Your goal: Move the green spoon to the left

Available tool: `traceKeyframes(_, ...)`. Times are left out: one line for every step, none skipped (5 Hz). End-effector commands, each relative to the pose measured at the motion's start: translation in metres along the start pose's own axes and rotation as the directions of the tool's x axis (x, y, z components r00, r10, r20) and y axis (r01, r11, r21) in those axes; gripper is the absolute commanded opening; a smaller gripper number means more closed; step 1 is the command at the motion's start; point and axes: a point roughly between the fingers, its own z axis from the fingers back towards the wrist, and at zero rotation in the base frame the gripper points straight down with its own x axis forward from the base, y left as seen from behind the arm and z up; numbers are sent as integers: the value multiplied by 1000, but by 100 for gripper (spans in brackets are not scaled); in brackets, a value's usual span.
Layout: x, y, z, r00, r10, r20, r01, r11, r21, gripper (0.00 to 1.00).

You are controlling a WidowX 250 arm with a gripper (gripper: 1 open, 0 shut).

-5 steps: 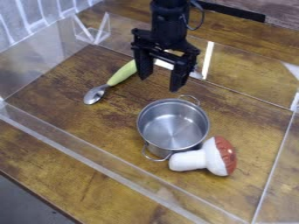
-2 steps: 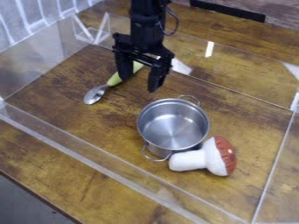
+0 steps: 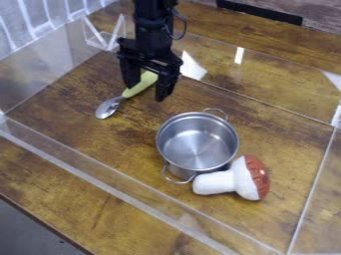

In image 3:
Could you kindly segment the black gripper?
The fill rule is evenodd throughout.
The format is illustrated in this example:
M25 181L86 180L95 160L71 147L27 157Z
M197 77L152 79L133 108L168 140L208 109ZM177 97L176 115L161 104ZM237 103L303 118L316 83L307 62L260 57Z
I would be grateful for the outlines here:
M172 95L182 59L172 51L173 17L136 19L136 38L121 37L118 58L126 86L132 89L142 80L142 69L158 74L157 101Z

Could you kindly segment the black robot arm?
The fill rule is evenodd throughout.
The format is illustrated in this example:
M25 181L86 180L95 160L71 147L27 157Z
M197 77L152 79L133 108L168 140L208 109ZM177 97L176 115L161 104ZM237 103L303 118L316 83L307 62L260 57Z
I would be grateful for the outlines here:
M172 51L173 16L184 21L174 6L178 0L134 0L136 38L121 37L118 58L125 84L133 89L142 80L142 70L158 75L157 101L172 94L180 77L182 59Z

